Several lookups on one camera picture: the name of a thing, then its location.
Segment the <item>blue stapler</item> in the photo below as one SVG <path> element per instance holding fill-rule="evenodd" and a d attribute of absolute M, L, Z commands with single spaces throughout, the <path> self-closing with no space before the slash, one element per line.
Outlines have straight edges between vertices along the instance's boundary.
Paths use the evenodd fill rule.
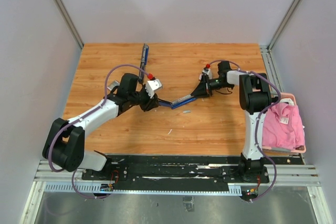
<path fill-rule="evenodd" d="M 162 99 L 158 99 L 158 104 L 159 106 L 164 106 L 164 107 L 167 107 L 167 108 L 170 108 L 170 109 L 176 109 L 176 108 L 179 108 L 181 106 L 184 106 L 188 103 L 191 103 L 193 101 L 195 101 L 196 98 L 191 96 L 191 95 L 186 95 L 182 98 L 179 98 L 177 100 L 174 100 L 172 102 L 170 101 L 166 101 L 166 100 L 162 100 Z"/>
<path fill-rule="evenodd" d="M 148 61 L 148 54 L 149 54 L 149 46 L 147 44 L 143 44 L 141 62 L 140 62 L 140 69 L 143 71 L 146 68 L 146 64 Z M 139 84 L 143 84 L 143 81 L 144 81 L 145 74 L 143 71 L 139 71 L 139 75 L 138 75 Z"/>

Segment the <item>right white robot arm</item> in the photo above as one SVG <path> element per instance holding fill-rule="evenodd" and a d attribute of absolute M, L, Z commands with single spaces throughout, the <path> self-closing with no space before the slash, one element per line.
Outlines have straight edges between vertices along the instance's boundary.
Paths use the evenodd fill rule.
<path fill-rule="evenodd" d="M 245 114 L 245 143 L 238 162 L 237 175 L 242 181 L 269 182 L 262 151 L 263 123 L 272 104 L 267 76 L 241 69 L 233 70 L 230 61 L 218 62 L 218 77 L 214 78 L 210 64 L 200 75 L 200 82 L 191 93 L 194 98 L 206 98 L 222 88 L 238 86 L 239 104 Z"/>

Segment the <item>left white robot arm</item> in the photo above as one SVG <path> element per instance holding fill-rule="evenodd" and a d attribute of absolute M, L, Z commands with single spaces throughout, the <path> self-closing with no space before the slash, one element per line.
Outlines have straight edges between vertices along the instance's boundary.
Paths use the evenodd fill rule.
<path fill-rule="evenodd" d="M 108 179 L 112 175 L 108 157 L 97 151 L 86 151 L 85 140 L 100 126 L 134 106 L 144 112 L 159 106 L 156 91 L 163 88 L 159 79 L 152 77 L 141 90 L 137 90 L 137 86 L 138 76 L 126 73 L 100 103 L 88 111 L 68 120 L 54 120 L 42 151 L 50 168 L 54 172 L 90 169 L 100 179 Z"/>

